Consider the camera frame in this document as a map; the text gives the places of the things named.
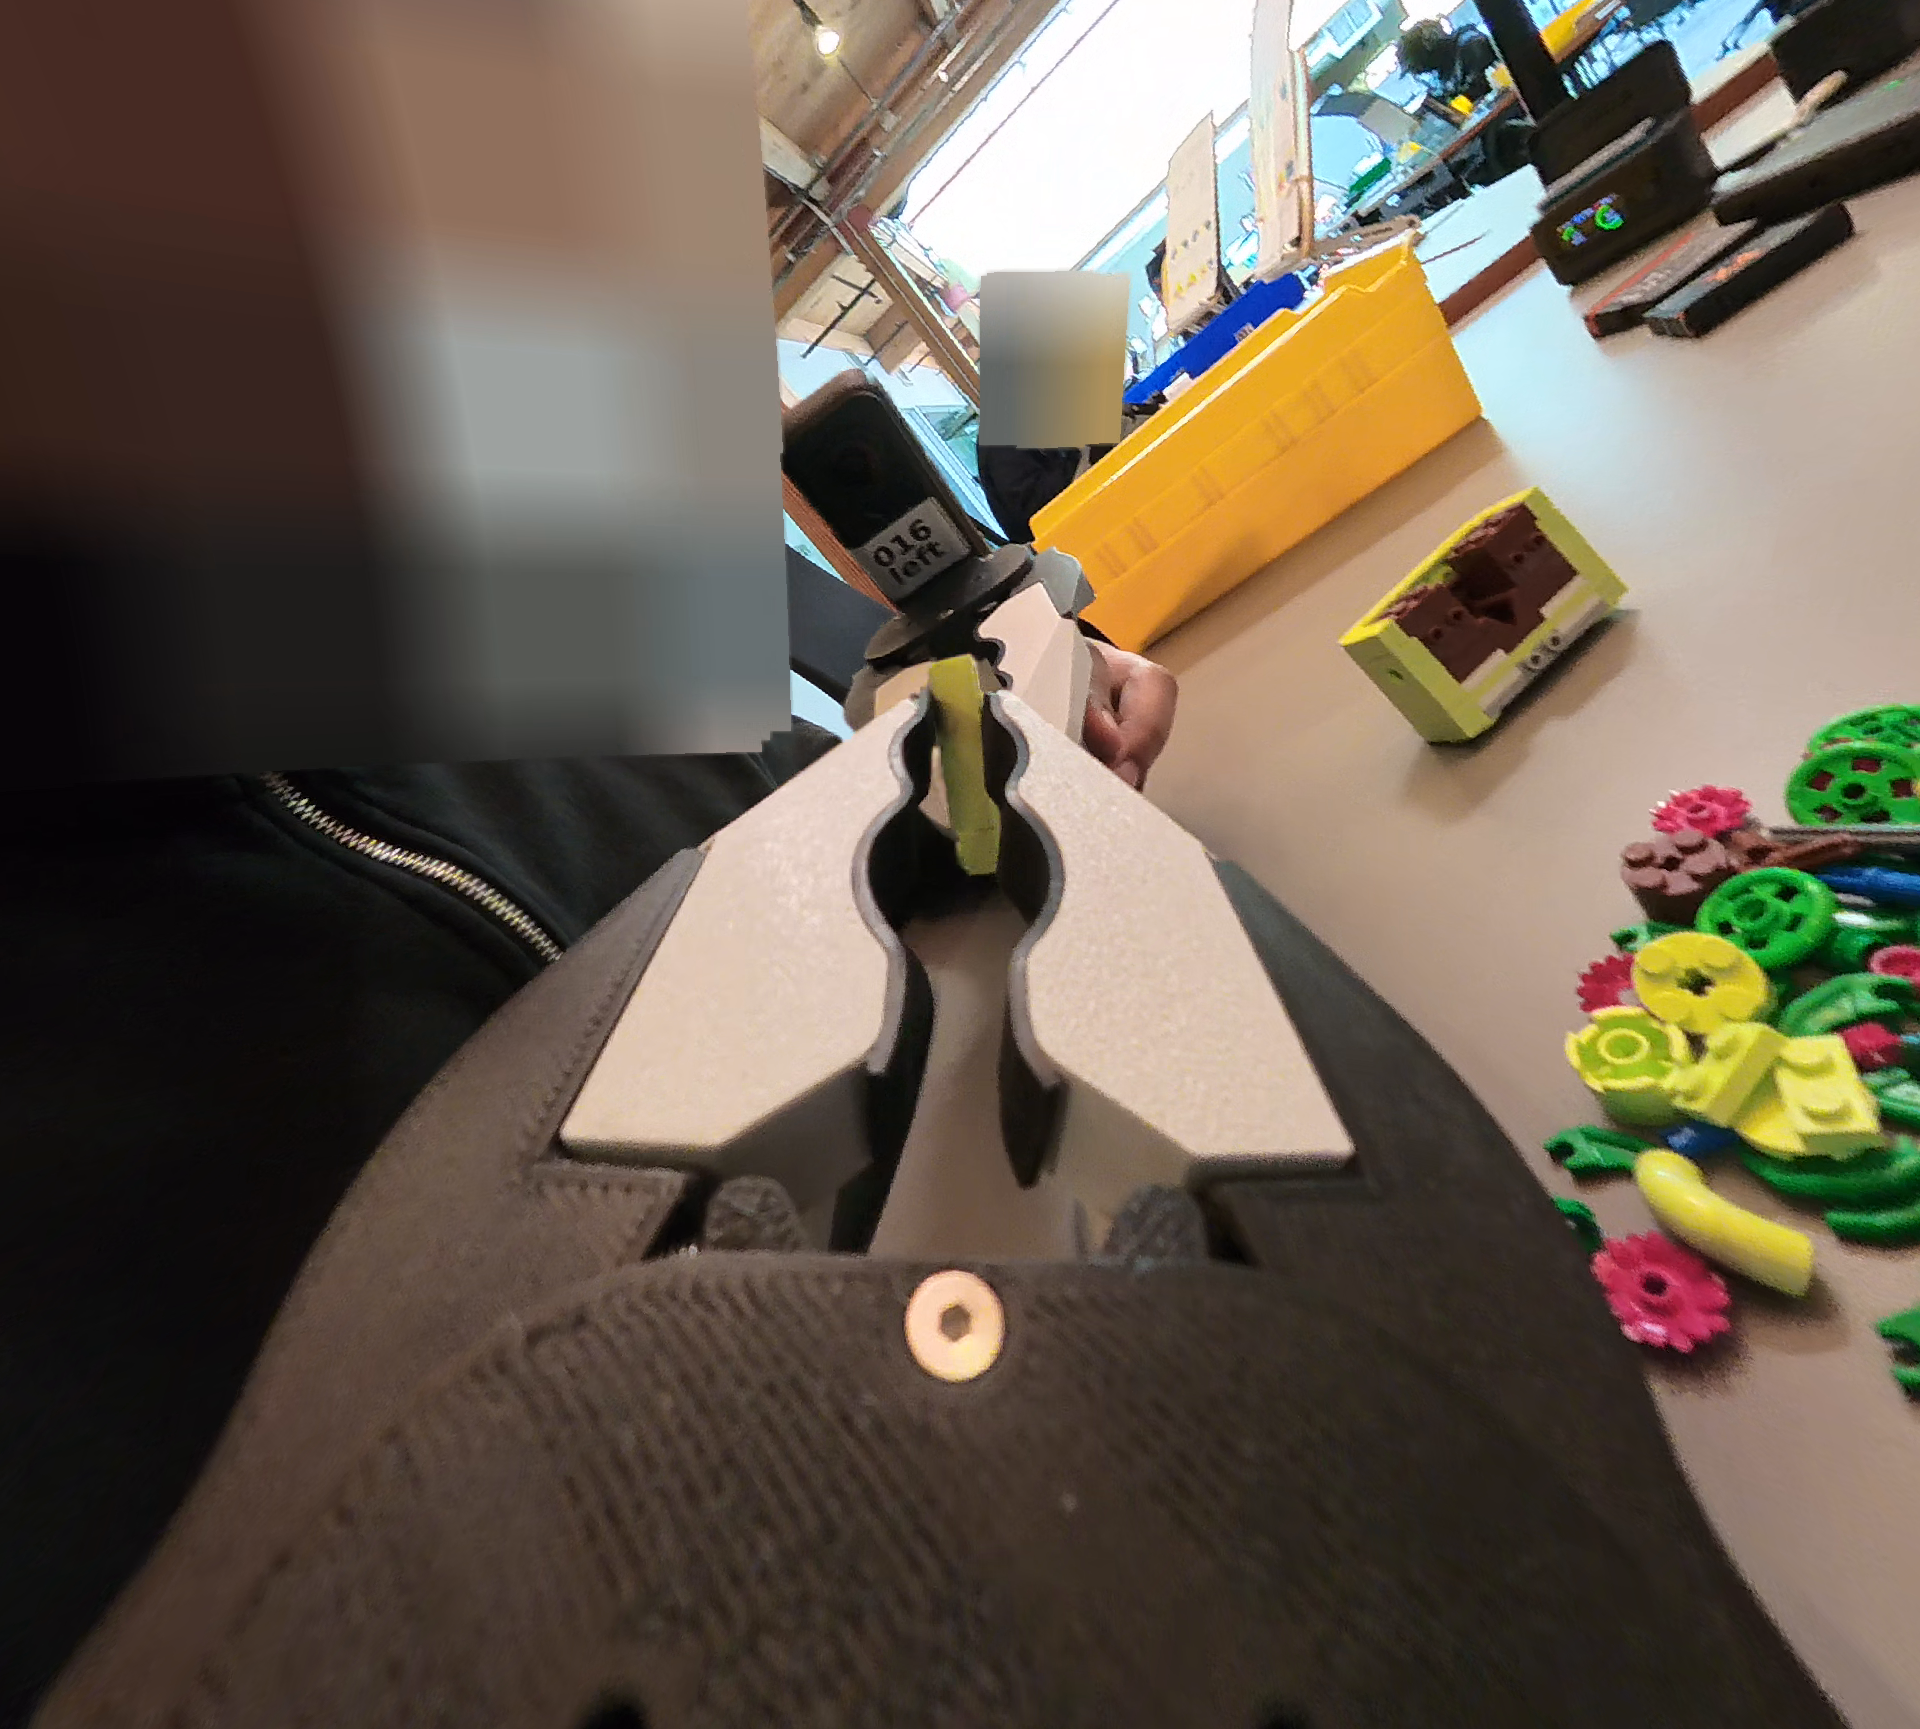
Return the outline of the pile of small toy pieces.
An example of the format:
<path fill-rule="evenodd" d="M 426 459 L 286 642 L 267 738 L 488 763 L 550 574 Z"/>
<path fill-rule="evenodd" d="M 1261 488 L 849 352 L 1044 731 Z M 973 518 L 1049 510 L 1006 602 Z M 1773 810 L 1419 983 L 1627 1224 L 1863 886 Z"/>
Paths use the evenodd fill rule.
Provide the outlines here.
<path fill-rule="evenodd" d="M 1919 1242 L 1919 709 L 1849 711 L 1802 744 L 1769 823 L 1693 784 L 1618 859 L 1639 917 L 1577 984 L 1564 1058 L 1598 1120 L 1546 1140 L 1628 1178 L 1650 1231 L 1561 1212 L 1627 1341 L 1666 1357 L 1735 1326 L 1730 1283 L 1802 1300 L 1806 1229 L 1722 1190 L 1745 1175 L 1840 1244 Z"/>

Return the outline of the person's black jacket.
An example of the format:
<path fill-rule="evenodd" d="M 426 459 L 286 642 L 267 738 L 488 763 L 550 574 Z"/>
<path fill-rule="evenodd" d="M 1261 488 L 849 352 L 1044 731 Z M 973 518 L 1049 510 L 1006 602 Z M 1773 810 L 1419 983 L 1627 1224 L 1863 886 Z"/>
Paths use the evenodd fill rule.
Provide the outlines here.
<path fill-rule="evenodd" d="M 835 744 L 4 792 L 4 1725 L 152 1551 L 397 1119 Z"/>

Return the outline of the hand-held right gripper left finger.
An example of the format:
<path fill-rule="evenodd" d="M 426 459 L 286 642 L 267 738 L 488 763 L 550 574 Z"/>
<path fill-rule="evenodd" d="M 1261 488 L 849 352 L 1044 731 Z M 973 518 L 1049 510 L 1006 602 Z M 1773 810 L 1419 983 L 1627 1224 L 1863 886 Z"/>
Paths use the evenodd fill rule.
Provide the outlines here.
<path fill-rule="evenodd" d="M 924 693 L 709 842 L 561 1124 L 566 1155 L 884 1212 L 934 1028 L 901 924 L 942 854 L 921 808 L 937 734 Z"/>

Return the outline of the yellow plastic bin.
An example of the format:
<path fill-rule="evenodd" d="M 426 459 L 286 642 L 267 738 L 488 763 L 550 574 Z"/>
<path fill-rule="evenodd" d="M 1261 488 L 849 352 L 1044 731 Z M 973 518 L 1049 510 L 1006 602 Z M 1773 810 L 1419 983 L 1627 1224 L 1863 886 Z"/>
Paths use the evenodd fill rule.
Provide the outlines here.
<path fill-rule="evenodd" d="M 1413 235 L 1334 268 L 1032 520 L 1147 650 L 1480 416 Z"/>

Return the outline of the black power brick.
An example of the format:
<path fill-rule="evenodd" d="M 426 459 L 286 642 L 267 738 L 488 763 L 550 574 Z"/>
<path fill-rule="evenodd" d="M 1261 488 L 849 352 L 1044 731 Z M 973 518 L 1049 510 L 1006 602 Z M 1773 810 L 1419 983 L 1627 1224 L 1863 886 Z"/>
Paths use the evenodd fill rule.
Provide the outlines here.
<path fill-rule="evenodd" d="M 1919 170 L 1919 73 L 1884 74 L 1836 101 L 1763 159 L 1724 173 L 1717 222 L 1788 222 Z"/>

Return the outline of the tan tilted board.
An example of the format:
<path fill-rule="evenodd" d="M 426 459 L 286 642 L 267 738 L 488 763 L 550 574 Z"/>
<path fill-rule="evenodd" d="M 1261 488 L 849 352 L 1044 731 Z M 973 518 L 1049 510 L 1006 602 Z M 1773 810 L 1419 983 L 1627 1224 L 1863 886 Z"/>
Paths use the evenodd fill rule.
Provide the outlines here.
<path fill-rule="evenodd" d="M 1291 31 L 1293 0 L 1254 0 L 1249 129 L 1261 280 L 1294 270 L 1317 246 L 1311 81 Z"/>
<path fill-rule="evenodd" d="M 1161 301 L 1171 334 L 1206 320 L 1223 290 L 1217 139 L 1209 113 L 1167 164 Z"/>

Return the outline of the black charger with display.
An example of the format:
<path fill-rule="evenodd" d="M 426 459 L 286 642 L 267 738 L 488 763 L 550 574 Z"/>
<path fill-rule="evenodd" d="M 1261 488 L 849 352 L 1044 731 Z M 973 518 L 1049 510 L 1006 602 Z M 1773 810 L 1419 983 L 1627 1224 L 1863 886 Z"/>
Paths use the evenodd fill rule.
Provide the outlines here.
<path fill-rule="evenodd" d="M 1718 167 L 1693 87 L 1660 36 L 1538 122 L 1533 242 L 1554 280 L 1581 284 L 1704 210 Z"/>

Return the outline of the lime toy brick pot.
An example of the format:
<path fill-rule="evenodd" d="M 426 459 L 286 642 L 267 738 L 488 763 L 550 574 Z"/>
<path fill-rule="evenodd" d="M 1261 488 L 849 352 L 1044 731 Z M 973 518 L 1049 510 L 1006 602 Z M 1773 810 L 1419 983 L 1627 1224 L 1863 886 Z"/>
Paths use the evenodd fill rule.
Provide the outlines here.
<path fill-rule="evenodd" d="M 1428 744 L 1469 743 L 1627 596 L 1543 488 L 1466 522 L 1340 641 Z"/>

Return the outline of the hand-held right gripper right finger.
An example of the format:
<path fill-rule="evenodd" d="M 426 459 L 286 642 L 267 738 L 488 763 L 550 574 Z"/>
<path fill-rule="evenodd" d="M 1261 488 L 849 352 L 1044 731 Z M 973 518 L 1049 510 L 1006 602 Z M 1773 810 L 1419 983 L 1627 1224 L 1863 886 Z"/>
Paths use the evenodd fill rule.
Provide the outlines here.
<path fill-rule="evenodd" d="M 1017 1180 L 1110 1214 L 1142 1187 L 1349 1165 L 1212 854 L 1019 697 L 989 698 L 980 733 L 996 880 L 1024 924 L 999 1062 Z"/>

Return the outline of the person's left hand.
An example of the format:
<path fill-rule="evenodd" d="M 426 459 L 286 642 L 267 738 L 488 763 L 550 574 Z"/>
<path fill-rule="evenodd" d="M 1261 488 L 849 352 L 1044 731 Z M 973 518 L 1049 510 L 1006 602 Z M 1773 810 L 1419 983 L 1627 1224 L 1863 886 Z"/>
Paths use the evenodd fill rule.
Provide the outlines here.
<path fill-rule="evenodd" d="M 1181 685 L 1161 663 L 1104 641 L 1089 638 L 1089 656 L 1083 746 L 1142 792 L 1175 731 Z"/>

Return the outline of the small black battery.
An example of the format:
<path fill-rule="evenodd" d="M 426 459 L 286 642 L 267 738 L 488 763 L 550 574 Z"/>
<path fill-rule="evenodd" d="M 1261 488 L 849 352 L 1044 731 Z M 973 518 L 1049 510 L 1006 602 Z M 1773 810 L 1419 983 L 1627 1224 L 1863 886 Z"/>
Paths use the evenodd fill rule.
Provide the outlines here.
<path fill-rule="evenodd" d="M 1628 332 L 1644 324 L 1649 313 L 1669 301 L 1684 284 L 1738 250 L 1757 235 L 1760 222 L 1703 225 L 1669 242 L 1605 301 L 1584 315 L 1584 326 L 1597 340 Z"/>
<path fill-rule="evenodd" d="M 1844 202 L 1760 228 L 1666 301 L 1650 307 L 1644 328 L 1669 339 L 1703 340 L 1854 236 L 1856 221 Z"/>

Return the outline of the lime and brown toy panel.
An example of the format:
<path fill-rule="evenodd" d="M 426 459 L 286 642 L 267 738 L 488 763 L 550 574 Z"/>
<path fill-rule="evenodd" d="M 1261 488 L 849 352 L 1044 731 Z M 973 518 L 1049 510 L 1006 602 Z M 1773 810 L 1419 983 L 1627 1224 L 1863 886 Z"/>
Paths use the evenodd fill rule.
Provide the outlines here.
<path fill-rule="evenodd" d="M 989 693 L 978 661 L 937 661 L 926 690 L 939 737 L 949 830 L 956 862 L 969 876 L 994 876 L 1001 852 L 1001 808 L 989 784 L 985 714 Z"/>

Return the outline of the blue plastic bin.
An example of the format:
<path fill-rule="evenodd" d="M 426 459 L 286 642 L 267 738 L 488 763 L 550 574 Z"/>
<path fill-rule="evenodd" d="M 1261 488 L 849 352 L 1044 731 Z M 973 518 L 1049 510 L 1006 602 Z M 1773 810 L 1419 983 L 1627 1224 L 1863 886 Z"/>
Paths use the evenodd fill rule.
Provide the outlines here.
<path fill-rule="evenodd" d="M 1253 279 L 1236 301 L 1200 324 L 1152 373 L 1144 373 L 1127 388 L 1121 410 L 1127 419 L 1142 419 L 1191 383 L 1210 373 L 1259 326 L 1280 313 L 1296 311 L 1308 294 L 1308 280 L 1301 272 L 1286 272 L 1272 280 Z"/>

